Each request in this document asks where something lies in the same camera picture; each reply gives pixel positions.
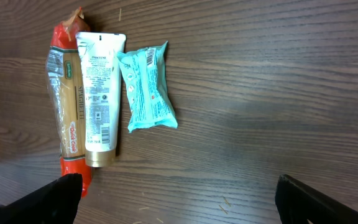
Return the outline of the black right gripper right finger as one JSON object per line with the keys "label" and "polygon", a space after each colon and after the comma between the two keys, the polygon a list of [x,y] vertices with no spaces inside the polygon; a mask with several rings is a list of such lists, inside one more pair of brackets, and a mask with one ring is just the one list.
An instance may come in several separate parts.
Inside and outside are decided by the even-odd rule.
{"label": "black right gripper right finger", "polygon": [[275,204],[282,223],[358,223],[358,212],[283,174],[278,178]]}

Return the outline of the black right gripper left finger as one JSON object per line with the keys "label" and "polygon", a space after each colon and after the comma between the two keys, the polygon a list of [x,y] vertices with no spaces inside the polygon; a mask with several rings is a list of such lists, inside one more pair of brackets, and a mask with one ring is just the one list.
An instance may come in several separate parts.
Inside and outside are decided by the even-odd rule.
{"label": "black right gripper left finger", "polygon": [[82,189],[81,174],[64,175],[9,205],[0,205],[0,223],[72,224]]}

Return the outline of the teal wet wipes packet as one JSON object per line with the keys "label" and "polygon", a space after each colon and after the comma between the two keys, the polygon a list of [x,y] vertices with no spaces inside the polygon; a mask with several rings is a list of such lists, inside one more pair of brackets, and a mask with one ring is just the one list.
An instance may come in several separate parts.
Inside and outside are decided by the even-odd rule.
{"label": "teal wet wipes packet", "polygon": [[177,128],[167,94],[165,50],[167,43],[117,54],[131,111],[129,132],[154,126]]}

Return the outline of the orange spaghetti packet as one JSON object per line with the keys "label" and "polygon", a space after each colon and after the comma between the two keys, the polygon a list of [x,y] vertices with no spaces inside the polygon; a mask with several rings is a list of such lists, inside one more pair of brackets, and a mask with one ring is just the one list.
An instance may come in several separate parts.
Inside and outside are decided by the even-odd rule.
{"label": "orange spaghetti packet", "polygon": [[45,65],[60,137],[61,172],[82,175],[82,197],[88,193],[92,169],[85,162],[85,89],[76,35],[89,30],[79,7],[54,27]]}

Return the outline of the white Pantene tube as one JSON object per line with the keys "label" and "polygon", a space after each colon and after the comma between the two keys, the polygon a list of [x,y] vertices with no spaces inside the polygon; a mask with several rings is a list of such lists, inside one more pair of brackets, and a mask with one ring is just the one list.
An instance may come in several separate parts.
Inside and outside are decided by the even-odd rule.
{"label": "white Pantene tube", "polygon": [[121,105],[121,71],[117,55],[124,34],[79,32],[76,35],[85,98],[85,162],[110,166],[116,156]]}

